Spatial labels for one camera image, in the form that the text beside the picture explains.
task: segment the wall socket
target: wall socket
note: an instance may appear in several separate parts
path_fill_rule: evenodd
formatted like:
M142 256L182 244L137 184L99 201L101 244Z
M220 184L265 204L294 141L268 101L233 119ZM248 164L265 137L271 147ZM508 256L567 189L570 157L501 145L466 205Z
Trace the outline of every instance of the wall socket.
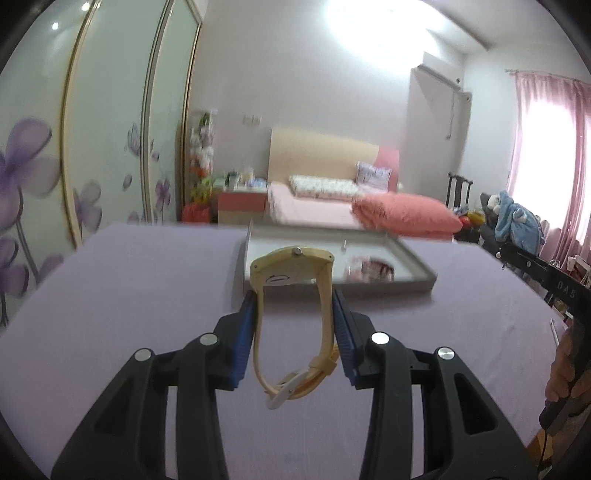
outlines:
M262 117L257 115L245 115L242 118L243 125L260 125Z

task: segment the black cable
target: black cable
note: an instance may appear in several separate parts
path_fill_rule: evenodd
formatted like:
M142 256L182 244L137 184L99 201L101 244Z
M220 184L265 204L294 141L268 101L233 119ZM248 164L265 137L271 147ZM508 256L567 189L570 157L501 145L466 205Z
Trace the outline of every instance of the black cable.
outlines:
M548 432L544 432L544 434L544 447L542 448L542 455L540 456L540 461L538 462L538 473L540 473L540 467L542 466L544 454L546 453L546 445L548 444Z

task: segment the person's hand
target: person's hand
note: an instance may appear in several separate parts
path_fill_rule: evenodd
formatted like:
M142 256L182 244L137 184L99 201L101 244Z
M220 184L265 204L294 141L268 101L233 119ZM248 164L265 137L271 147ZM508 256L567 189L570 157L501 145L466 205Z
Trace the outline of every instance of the person's hand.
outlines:
M569 396L569 382L574 379L574 365L569 358L573 349L573 339L569 329L556 349L556 358L550 368L550 380L546 385L546 398L556 402ZM573 387L573 398L579 398L581 410L591 404L591 370L587 370Z

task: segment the tray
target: tray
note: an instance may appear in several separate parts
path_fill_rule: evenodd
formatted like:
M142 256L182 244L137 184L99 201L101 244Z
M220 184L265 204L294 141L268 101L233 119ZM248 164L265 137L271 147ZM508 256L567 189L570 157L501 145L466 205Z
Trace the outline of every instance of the tray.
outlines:
M251 263L283 247L302 246L328 250L335 256L333 285L344 293L398 294L429 292L437 274L423 263L404 242L383 232L340 230L333 228L260 225L251 223L246 239L244 290L250 286ZM346 269L353 257L380 258L396 268L393 282L352 283L346 281ZM311 283L282 288L310 288Z

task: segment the yellow watch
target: yellow watch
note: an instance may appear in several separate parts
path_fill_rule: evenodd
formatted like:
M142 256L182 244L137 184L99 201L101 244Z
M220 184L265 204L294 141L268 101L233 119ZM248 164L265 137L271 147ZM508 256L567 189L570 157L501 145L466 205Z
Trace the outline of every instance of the yellow watch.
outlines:
M275 250L251 264L251 286L256 292L258 318L254 336L254 367L256 377L269 395L267 406L278 408L285 400L295 400L311 393L336 367L339 350L335 345L332 315L332 267L335 258L326 250L312 247L286 247ZM320 353L309 363L307 371L294 371L278 385L263 377L259 366L264 287L316 281L322 312L322 344Z

